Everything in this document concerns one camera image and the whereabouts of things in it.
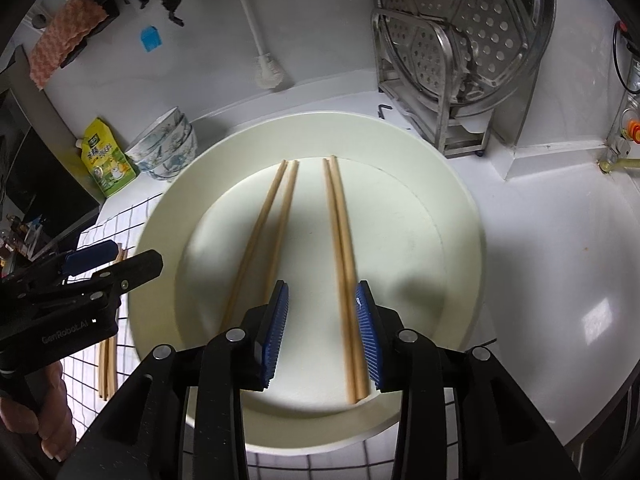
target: stacked bowl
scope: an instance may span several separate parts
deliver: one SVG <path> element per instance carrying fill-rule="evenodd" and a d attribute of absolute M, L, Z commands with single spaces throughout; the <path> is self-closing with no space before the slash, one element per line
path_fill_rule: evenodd
<path fill-rule="evenodd" d="M 197 149 L 193 127 L 175 107 L 137 136 L 125 154 L 142 173 L 172 180 L 193 162 Z"/>

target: blue sticker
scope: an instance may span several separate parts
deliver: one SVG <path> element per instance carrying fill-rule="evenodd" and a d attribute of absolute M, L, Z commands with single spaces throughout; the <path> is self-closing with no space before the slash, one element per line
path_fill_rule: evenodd
<path fill-rule="evenodd" d="M 160 34 L 155 27 L 147 27 L 140 32 L 140 41 L 144 45 L 147 52 L 151 52 L 153 49 L 162 45 Z"/>

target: grid pattern tablecloth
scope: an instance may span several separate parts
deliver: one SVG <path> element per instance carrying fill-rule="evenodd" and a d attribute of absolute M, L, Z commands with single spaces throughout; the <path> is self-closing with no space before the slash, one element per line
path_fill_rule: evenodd
<path fill-rule="evenodd" d="M 114 240 L 133 254 L 142 229 L 161 194 L 134 204 L 99 225 L 82 233 L 79 248 L 103 240 Z M 91 270 L 75 280 L 87 279 Z M 485 307 L 482 307 L 475 332 L 469 341 L 471 346 L 487 346 L 500 357 L 495 329 Z M 118 311 L 118 336 L 116 346 L 116 371 L 118 386 L 140 363 L 129 328 L 127 296 L 122 296 Z M 97 345 L 77 352 L 63 360 L 63 378 L 68 391 L 68 402 L 78 439 L 82 437 L 97 414 L 106 404 L 97 391 Z M 458 437 L 453 392 L 446 388 L 447 401 L 447 478 L 458 478 Z M 272 456 L 247 453 L 249 476 L 257 480 L 388 480 L 391 478 L 396 449 L 398 425 L 382 433 L 345 448 L 313 455 Z M 184 478 L 191 479 L 193 460 L 193 429 L 185 428 L 183 471 Z"/>

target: perforated metal plate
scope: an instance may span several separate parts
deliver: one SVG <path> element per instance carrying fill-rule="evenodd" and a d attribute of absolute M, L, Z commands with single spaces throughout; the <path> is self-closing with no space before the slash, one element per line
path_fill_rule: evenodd
<path fill-rule="evenodd" d="M 540 62 L 555 16 L 555 0 L 378 0 L 378 5 L 444 28 L 454 51 L 451 103 L 458 116 L 492 108 L 515 90 Z M 410 27 L 394 18 L 385 24 L 392 61 L 436 110 L 442 57 L 431 27 Z"/>

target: pink cloth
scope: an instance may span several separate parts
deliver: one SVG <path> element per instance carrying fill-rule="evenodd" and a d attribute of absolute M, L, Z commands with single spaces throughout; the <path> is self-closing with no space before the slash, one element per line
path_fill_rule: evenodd
<path fill-rule="evenodd" d="M 40 90 L 82 38 L 106 18 L 105 10 L 93 0 L 68 0 L 29 56 L 30 77 Z"/>

